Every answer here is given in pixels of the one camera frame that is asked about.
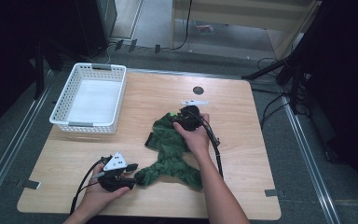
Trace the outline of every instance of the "floor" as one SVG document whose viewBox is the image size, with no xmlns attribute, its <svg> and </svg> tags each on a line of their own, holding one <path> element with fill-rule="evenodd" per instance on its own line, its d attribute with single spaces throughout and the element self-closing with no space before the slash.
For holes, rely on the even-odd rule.
<svg viewBox="0 0 358 224">
<path fill-rule="evenodd" d="M 129 24 L 133 22 L 136 25 L 133 34 L 126 35 L 124 38 L 114 31 L 114 39 L 125 39 L 129 44 L 131 40 L 136 39 L 138 47 L 154 48 L 156 45 L 160 45 L 163 49 L 170 47 L 171 1 L 143 0 L 143 3 L 139 3 L 139 0 L 125 1 L 125 3 L 123 0 L 116 1 L 119 18 L 115 29 L 119 31 L 128 29 Z M 138 11 L 139 17 L 132 16 L 139 6 L 134 2 L 142 5 Z M 123 18 L 128 11 L 131 16 Z M 174 46 L 179 47 L 186 39 L 186 21 L 175 22 Z M 209 25 L 213 28 L 213 32 L 204 35 L 197 29 L 198 25 Z M 201 21 L 188 23 L 188 37 L 179 50 L 248 60 L 275 58 L 264 29 Z"/>
</svg>

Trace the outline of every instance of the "black wire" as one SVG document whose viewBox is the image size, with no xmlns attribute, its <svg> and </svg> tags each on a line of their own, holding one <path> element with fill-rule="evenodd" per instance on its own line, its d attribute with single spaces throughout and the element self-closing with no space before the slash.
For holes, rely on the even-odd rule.
<svg viewBox="0 0 358 224">
<path fill-rule="evenodd" d="M 299 105 L 303 105 L 304 107 L 305 107 L 305 112 L 300 112 L 300 111 L 298 111 L 298 106 Z M 297 112 L 297 114 L 299 114 L 299 115 L 305 115 L 305 116 L 309 116 L 310 115 L 310 112 L 309 112 L 309 110 L 308 110 L 308 107 L 307 107 L 307 105 L 306 104 L 304 104 L 303 102 L 297 102 L 297 104 L 296 104 L 296 112 Z"/>
<path fill-rule="evenodd" d="M 97 57 L 98 55 L 100 55 L 100 53 L 103 52 L 103 49 L 98 49 L 96 53 L 94 53 L 93 55 L 89 56 L 88 59 L 92 59 Z"/>
<path fill-rule="evenodd" d="M 272 60 L 273 60 L 270 65 L 272 65 L 272 64 L 274 64 L 274 63 L 276 63 L 276 62 L 278 61 L 278 60 L 275 59 L 275 58 L 262 58 L 262 59 L 260 59 L 260 60 L 257 61 L 257 68 L 258 68 L 259 70 L 261 70 L 261 67 L 260 67 L 261 61 L 266 60 L 266 59 L 272 59 Z"/>
<path fill-rule="evenodd" d="M 269 114 L 267 114 L 264 118 L 263 118 L 263 124 L 261 125 L 264 125 L 264 122 L 269 119 L 270 117 L 272 117 L 273 114 L 275 114 L 276 112 L 278 112 L 280 109 L 282 109 L 284 106 L 286 105 L 289 105 L 289 103 L 286 103 L 284 105 L 280 105 L 278 108 L 274 109 L 273 111 L 271 111 Z"/>
<path fill-rule="evenodd" d="M 86 175 L 84 176 L 83 180 L 80 183 L 79 188 L 77 189 L 77 193 L 74 197 L 74 199 L 72 200 L 72 206 L 71 206 L 71 212 L 69 213 L 69 215 L 72 215 L 75 212 L 75 207 L 76 207 L 76 202 L 77 202 L 77 197 L 79 196 L 79 193 L 84 189 L 82 188 L 84 182 L 86 182 L 87 176 L 89 176 L 89 174 L 92 172 L 92 170 L 95 168 L 95 166 L 97 166 L 102 160 L 98 160 L 96 161 L 91 168 L 89 168 L 89 170 L 87 171 Z"/>
<path fill-rule="evenodd" d="M 261 89 L 256 89 L 256 88 L 252 88 L 252 91 L 260 91 L 260 92 L 264 92 L 264 93 L 274 93 L 274 94 L 290 95 L 290 93 L 286 93 L 286 92 L 266 91 L 266 90 L 261 90 Z"/>
<path fill-rule="evenodd" d="M 88 188 L 89 186 L 93 186 L 93 185 L 96 185 L 96 184 L 99 184 L 99 183 L 101 183 L 101 181 L 97 181 L 97 182 L 95 182 L 95 183 L 86 185 L 85 187 L 83 187 L 83 189 L 86 189 L 86 188 Z"/>
<path fill-rule="evenodd" d="M 186 111 L 187 113 L 189 113 L 190 115 L 192 115 L 194 118 L 196 118 L 200 124 L 202 125 L 202 127 L 204 127 L 206 133 L 208 134 L 209 139 L 211 140 L 213 149 L 214 149 L 214 155 L 216 156 L 216 162 L 217 162 L 217 168 L 219 169 L 219 174 L 223 177 L 223 168 L 222 168 L 222 162 L 220 160 L 220 152 L 219 152 L 219 148 L 218 148 L 218 144 L 220 144 L 219 139 L 216 138 L 213 134 L 211 125 L 208 123 L 208 121 L 206 121 L 206 119 L 204 118 L 199 118 L 197 115 L 195 115 L 194 113 L 190 112 L 190 111 Z"/>
<path fill-rule="evenodd" d="M 263 117 L 262 117 L 262 119 L 260 120 L 261 130 L 263 130 L 264 122 L 265 122 L 267 119 L 269 119 L 269 118 L 272 116 L 272 114 L 273 114 L 273 113 L 272 113 L 272 114 L 270 113 L 269 116 L 268 116 L 268 118 L 266 118 L 267 109 L 269 109 L 269 106 L 270 106 L 270 105 L 272 105 L 275 101 L 277 101 L 278 99 L 280 99 L 280 98 L 283 97 L 284 95 L 285 95 L 285 93 L 280 94 L 278 97 L 276 97 L 276 98 L 273 99 L 271 102 L 269 102 L 269 103 L 267 104 L 266 108 L 264 108 Z"/>
<path fill-rule="evenodd" d="M 191 4 L 193 3 L 193 0 L 190 0 L 190 6 L 188 7 L 188 13 L 187 13 L 187 23 L 186 23 L 186 37 L 185 37 L 185 41 L 183 41 L 182 45 L 179 46 L 178 48 L 174 48 L 172 50 L 178 50 L 180 49 L 184 44 L 185 42 L 187 41 L 187 38 L 188 38 L 188 22 L 190 20 L 190 12 L 191 12 Z"/>
</svg>

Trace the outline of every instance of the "gray floor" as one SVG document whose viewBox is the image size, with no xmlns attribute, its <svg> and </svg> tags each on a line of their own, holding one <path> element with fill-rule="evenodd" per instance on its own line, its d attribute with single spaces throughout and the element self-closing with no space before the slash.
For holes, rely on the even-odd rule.
<svg viewBox="0 0 358 224">
<path fill-rule="evenodd" d="M 161 5 L 160 2 L 144 1 L 144 7 L 134 31 L 133 38 L 138 39 L 138 46 L 148 48 L 136 48 L 133 52 L 129 52 L 128 46 L 120 50 L 111 48 L 109 50 L 110 63 L 122 64 L 128 68 L 178 71 L 192 73 L 194 76 L 241 79 L 241 75 L 249 75 L 258 70 L 259 59 L 274 57 L 265 31 L 219 24 L 212 24 L 218 35 L 201 36 L 196 29 L 192 29 L 183 49 L 165 50 L 155 54 L 153 47 L 156 44 L 162 47 L 169 45 L 170 23 L 159 19 L 161 15 L 157 13 L 157 11 L 169 9 L 165 3 Z M 156 9 L 153 4 L 158 4 L 159 9 Z M 183 23 L 181 21 L 176 21 L 176 23 L 178 34 L 175 45 L 180 45 Z M 102 53 L 92 60 L 96 63 L 106 63 L 108 56 Z M 264 67 L 268 64 L 269 62 L 263 61 L 260 66 Z M 61 72 L 53 72 L 54 80 L 51 82 L 46 101 L 3 180 L 0 188 L 0 223 L 60 223 L 67 217 L 67 214 L 18 212 L 17 201 L 22 189 L 15 187 L 15 184 L 19 179 L 28 178 L 33 170 L 51 128 L 48 117 L 54 106 L 53 102 L 61 93 L 72 65 L 72 61 L 65 61 L 65 67 Z M 251 81 L 252 88 L 279 91 L 280 88 L 275 84 L 274 76 L 274 74 L 265 75 L 258 80 Z M 30 87 L 0 119 L 0 158 L 31 106 L 33 93 L 34 86 Z M 275 97 L 277 97 L 276 93 L 254 90 L 256 109 L 260 118 L 266 105 Z M 282 101 L 275 102 L 269 111 L 280 105 Z M 310 118 L 306 116 L 297 116 L 297 118 L 307 136 L 311 153 L 316 160 L 341 223 L 358 223 L 358 174 L 350 166 L 328 162 L 324 158 L 322 144 Z M 263 137 L 276 189 L 280 192 L 282 217 L 276 221 L 252 220 L 252 223 L 328 223 L 284 109 L 279 110 L 266 122 Z"/>
<path fill-rule="evenodd" d="M 132 39 L 143 0 L 116 0 L 117 19 L 113 38 Z"/>
</svg>

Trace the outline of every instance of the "green fabric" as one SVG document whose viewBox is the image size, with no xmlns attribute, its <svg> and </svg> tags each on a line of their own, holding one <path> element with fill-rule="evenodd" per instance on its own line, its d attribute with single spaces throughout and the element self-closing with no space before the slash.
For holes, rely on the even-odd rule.
<svg viewBox="0 0 358 224">
<path fill-rule="evenodd" d="M 173 128 L 171 118 L 172 115 L 167 113 L 153 124 L 153 132 L 145 145 L 158 150 L 158 160 L 135 174 L 137 184 L 148 186 L 160 175 L 170 175 L 179 178 L 192 188 L 202 189 L 200 171 L 183 160 L 182 154 L 190 150 L 182 135 Z"/>
</svg>

